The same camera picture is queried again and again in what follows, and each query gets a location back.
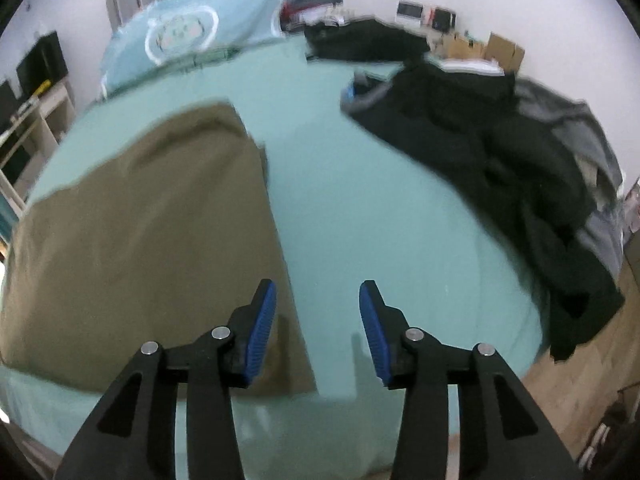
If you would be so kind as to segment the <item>black and grey clothes pile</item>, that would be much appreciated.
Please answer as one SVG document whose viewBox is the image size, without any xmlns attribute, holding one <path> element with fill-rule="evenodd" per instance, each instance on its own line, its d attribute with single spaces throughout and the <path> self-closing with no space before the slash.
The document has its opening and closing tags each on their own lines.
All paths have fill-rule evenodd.
<svg viewBox="0 0 640 480">
<path fill-rule="evenodd" d="M 547 289 L 548 345 L 569 359 L 623 305 L 617 183 L 588 110 L 511 74 L 422 62 L 381 79 L 358 73 L 342 111 L 451 184 Z"/>
</svg>

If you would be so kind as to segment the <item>black computer monitor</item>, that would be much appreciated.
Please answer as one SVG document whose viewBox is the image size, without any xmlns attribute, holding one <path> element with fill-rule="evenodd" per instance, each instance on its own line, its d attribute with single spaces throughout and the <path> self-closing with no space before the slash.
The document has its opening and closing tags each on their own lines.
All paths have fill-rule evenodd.
<svg viewBox="0 0 640 480">
<path fill-rule="evenodd" d="M 9 81 L 0 84 L 0 128 L 2 131 L 9 128 L 11 118 L 20 108 L 20 100 L 17 99 Z"/>
</svg>

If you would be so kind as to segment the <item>folded clothes stack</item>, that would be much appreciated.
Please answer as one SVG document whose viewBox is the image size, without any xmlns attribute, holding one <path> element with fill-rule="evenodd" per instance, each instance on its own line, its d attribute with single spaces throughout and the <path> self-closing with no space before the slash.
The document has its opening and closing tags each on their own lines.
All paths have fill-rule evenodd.
<svg viewBox="0 0 640 480">
<path fill-rule="evenodd" d="M 288 0 L 280 12 L 280 25 L 285 30 L 290 30 L 305 23 L 308 15 L 314 14 L 338 6 L 344 0 Z"/>
</svg>

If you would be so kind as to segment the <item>brown cardboard box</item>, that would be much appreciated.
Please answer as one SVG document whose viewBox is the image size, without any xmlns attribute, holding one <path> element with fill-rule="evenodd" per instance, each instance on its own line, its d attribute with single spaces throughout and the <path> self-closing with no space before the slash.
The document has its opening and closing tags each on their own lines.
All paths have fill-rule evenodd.
<svg viewBox="0 0 640 480">
<path fill-rule="evenodd" d="M 518 44 L 492 32 L 484 51 L 487 61 L 496 61 L 506 73 L 517 73 L 524 60 L 525 50 Z"/>
</svg>

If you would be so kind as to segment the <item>wooden computer desk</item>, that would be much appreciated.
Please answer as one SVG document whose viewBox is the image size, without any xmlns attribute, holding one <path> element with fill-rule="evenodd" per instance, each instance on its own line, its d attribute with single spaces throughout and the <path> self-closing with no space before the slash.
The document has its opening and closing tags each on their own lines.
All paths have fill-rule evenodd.
<svg viewBox="0 0 640 480">
<path fill-rule="evenodd" d="M 76 119 L 70 78 L 33 96 L 1 135 L 1 194 L 19 216 L 32 187 Z"/>
</svg>

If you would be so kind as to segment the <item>teal bed sheet mattress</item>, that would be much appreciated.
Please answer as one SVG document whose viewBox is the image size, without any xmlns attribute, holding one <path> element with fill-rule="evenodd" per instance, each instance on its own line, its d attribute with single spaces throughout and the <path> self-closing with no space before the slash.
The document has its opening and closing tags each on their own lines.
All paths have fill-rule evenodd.
<svg viewBox="0 0 640 480">
<path fill-rule="evenodd" d="M 251 479 L 357 479 L 390 464 L 402 395 L 375 375 L 358 311 L 362 282 L 444 344 L 487 342 L 514 372 L 544 329 L 535 281 L 445 181 L 340 109 L 348 64 L 308 62 L 303 39 L 178 72 L 87 107 L 32 189 L 40 200 L 179 110 L 228 101 L 268 158 L 279 231 L 317 389 L 233 403 Z"/>
</svg>

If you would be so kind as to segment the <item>black computer tower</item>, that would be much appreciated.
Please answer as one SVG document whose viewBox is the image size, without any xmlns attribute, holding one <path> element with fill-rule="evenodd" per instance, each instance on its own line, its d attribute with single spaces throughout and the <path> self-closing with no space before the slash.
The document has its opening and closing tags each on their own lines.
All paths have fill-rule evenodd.
<svg viewBox="0 0 640 480">
<path fill-rule="evenodd" d="M 17 66 L 22 95 L 30 98 L 46 81 L 57 84 L 68 75 L 57 32 L 40 37 Z"/>
</svg>

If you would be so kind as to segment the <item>white small appliance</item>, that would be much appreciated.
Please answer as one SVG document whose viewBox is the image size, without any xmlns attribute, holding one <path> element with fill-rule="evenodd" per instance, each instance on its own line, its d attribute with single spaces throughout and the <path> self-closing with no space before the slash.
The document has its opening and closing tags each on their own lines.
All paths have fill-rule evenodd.
<svg viewBox="0 0 640 480">
<path fill-rule="evenodd" d="M 420 26 L 423 22 L 424 5 L 422 3 L 399 0 L 397 3 L 395 20 L 398 23 L 409 23 Z"/>
</svg>

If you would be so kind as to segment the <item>black kettle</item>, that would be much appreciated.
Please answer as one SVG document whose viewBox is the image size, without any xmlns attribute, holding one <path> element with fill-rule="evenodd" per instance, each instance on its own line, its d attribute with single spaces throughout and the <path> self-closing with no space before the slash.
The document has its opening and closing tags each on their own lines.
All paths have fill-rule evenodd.
<svg viewBox="0 0 640 480">
<path fill-rule="evenodd" d="M 448 34 L 450 30 L 456 27 L 457 14 L 449 9 L 440 8 L 439 6 L 433 10 L 431 28 L 438 32 Z"/>
</svg>

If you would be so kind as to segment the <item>olive green hooded jacket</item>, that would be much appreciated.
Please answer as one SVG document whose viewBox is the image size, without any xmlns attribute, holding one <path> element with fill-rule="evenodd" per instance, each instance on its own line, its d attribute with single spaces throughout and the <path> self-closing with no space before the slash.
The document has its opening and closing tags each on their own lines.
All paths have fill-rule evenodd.
<svg viewBox="0 0 640 480">
<path fill-rule="evenodd" d="M 190 344 L 269 278 L 277 315 L 252 393 L 314 390 L 264 162 L 236 110 L 206 104 L 30 205 L 6 260 L 2 363 L 102 392 L 145 341 Z"/>
</svg>

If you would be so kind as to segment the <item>blue dinosaur print quilt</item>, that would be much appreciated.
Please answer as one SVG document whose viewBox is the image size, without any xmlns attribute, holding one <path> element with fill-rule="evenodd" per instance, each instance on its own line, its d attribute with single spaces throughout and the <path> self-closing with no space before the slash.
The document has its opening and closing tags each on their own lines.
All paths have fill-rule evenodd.
<svg viewBox="0 0 640 480">
<path fill-rule="evenodd" d="M 114 32 L 100 71 L 105 99 L 163 70 L 228 58 L 284 38 L 285 0 L 156 0 Z"/>
</svg>

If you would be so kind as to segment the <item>black backpack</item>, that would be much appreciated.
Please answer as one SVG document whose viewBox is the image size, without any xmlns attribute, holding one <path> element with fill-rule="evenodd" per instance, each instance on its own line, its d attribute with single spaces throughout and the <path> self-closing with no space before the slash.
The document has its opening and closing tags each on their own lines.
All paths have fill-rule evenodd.
<svg viewBox="0 0 640 480">
<path fill-rule="evenodd" d="M 320 60 L 355 63 L 412 62 L 431 51 L 423 36 L 386 25 L 374 18 L 344 25 L 317 23 L 304 27 L 310 49 L 307 55 Z"/>
</svg>

